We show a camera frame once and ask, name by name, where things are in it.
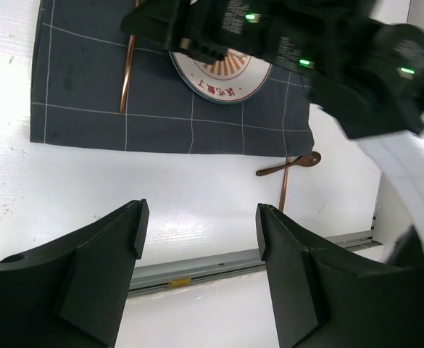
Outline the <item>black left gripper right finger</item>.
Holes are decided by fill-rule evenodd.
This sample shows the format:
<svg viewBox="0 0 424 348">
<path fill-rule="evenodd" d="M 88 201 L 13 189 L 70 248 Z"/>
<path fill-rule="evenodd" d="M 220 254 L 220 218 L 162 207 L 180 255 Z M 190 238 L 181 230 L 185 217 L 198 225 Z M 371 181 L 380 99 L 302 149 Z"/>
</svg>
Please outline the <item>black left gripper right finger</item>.
<svg viewBox="0 0 424 348">
<path fill-rule="evenodd" d="M 268 204 L 258 205 L 256 227 L 281 347 L 424 347 L 424 254 L 414 229 L 377 262 Z"/>
</svg>

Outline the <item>dark grey checked cloth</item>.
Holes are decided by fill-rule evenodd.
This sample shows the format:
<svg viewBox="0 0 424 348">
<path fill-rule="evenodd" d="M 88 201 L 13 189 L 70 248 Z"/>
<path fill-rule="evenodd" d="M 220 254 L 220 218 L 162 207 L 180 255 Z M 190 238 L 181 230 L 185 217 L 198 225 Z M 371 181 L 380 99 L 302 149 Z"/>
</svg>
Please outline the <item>dark grey checked cloth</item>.
<svg viewBox="0 0 424 348">
<path fill-rule="evenodd" d="M 273 67 L 255 96 L 216 104 L 166 51 L 136 39 L 120 110 L 133 1 L 42 1 L 31 73 L 30 140 L 89 149 L 295 157 L 314 146 L 308 80 Z"/>
</svg>

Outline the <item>copper spoon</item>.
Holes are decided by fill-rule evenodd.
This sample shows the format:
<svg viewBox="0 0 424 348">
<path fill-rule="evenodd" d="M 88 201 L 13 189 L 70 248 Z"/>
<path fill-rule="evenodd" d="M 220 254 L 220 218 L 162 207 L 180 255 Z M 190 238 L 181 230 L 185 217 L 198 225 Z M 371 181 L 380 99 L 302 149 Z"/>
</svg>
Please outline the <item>copper spoon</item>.
<svg viewBox="0 0 424 348">
<path fill-rule="evenodd" d="M 315 165 L 321 162 L 322 156 L 319 152 L 313 151 L 311 154 L 299 156 L 294 161 L 288 162 L 283 165 L 278 165 L 274 167 L 269 167 L 265 169 L 258 170 L 256 176 L 262 177 L 269 174 L 278 172 L 279 170 L 285 170 L 290 167 L 299 166 L 299 167 L 314 167 Z"/>
</svg>

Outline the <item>copper knife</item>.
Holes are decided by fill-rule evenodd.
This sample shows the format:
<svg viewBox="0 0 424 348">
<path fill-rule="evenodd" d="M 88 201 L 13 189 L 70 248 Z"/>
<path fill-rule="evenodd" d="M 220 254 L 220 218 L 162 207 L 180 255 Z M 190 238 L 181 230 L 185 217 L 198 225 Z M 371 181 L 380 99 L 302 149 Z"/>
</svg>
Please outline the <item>copper knife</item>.
<svg viewBox="0 0 424 348">
<path fill-rule="evenodd" d="M 283 171 L 283 182 L 280 191 L 280 199 L 278 203 L 278 209 L 283 212 L 286 203 L 287 185 L 288 185 L 288 172 L 289 167 L 286 167 Z"/>
</svg>

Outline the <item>copper fork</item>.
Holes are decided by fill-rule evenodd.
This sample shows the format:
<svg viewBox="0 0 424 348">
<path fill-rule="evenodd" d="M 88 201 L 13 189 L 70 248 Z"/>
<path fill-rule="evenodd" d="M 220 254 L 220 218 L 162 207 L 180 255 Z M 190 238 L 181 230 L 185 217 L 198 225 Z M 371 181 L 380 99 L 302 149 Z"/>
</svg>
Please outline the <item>copper fork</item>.
<svg viewBox="0 0 424 348">
<path fill-rule="evenodd" d="M 126 105 L 128 100 L 128 91 L 130 86 L 130 77 L 131 77 L 135 45 L 136 45 L 136 37 L 134 35 L 131 35 L 128 40 L 128 47 L 127 47 L 127 52 L 125 57 L 125 69 L 124 69 L 124 76 L 123 76 L 122 91 L 120 96 L 120 109 L 119 109 L 120 114 L 123 114 L 127 108 Z"/>
</svg>

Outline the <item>orange patterned white plate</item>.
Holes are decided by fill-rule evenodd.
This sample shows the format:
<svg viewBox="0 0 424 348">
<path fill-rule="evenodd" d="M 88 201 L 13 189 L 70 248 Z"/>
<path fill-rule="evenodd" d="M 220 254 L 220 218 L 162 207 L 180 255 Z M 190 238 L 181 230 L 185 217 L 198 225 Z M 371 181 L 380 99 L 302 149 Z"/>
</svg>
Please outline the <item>orange patterned white plate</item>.
<svg viewBox="0 0 424 348">
<path fill-rule="evenodd" d="M 256 94 L 267 81 L 272 65 L 235 50 L 222 61 L 207 64 L 171 52 L 180 77 L 200 97 L 217 104 L 237 104 Z"/>
</svg>

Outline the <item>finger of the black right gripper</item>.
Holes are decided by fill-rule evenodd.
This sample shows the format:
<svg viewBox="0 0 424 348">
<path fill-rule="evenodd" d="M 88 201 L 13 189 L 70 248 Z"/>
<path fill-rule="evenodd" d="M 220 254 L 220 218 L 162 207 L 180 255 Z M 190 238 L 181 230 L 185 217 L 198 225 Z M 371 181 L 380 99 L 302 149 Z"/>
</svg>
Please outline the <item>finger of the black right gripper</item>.
<svg viewBox="0 0 424 348">
<path fill-rule="evenodd" d="M 187 14 L 188 1 L 143 1 L 124 16 L 120 29 L 125 34 L 148 39 L 165 50 L 178 51 Z"/>
</svg>

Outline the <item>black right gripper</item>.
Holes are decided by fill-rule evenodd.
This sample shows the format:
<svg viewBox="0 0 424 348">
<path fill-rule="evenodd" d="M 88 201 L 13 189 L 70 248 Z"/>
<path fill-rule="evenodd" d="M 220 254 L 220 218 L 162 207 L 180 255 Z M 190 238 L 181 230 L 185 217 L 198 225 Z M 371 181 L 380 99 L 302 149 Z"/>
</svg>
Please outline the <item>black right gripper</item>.
<svg viewBox="0 0 424 348">
<path fill-rule="evenodd" d="M 234 49 L 309 79 L 350 139 L 424 131 L 424 31 L 374 20 L 374 1 L 180 1 L 182 48 Z"/>
</svg>

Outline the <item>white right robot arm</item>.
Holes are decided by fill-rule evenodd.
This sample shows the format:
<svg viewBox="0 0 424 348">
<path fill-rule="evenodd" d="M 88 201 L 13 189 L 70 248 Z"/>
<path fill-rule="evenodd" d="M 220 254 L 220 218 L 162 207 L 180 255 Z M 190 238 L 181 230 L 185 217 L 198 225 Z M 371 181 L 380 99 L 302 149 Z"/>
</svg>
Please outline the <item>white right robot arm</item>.
<svg viewBox="0 0 424 348">
<path fill-rule="evenodd" d="M 424 31 L 374 20 L 374 1 L 145 1 L 122 32 L 212 64 L 234 49 L 307 77 L 309 101 L 385 173 L 424 254 Z"/>
</svg>

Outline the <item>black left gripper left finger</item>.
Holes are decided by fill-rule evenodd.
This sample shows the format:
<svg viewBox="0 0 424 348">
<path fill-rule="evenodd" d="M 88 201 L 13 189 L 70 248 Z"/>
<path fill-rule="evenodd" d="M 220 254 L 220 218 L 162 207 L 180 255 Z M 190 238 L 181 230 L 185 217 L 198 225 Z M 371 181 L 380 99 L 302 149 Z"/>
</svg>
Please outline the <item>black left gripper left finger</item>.
<svg viewBox="0 0 424 348">
<path fill-rule="evenodd" d="M 0 347 L 113 347 L 148 220 L 131 201 L 0 261 Z"/>
</svg>

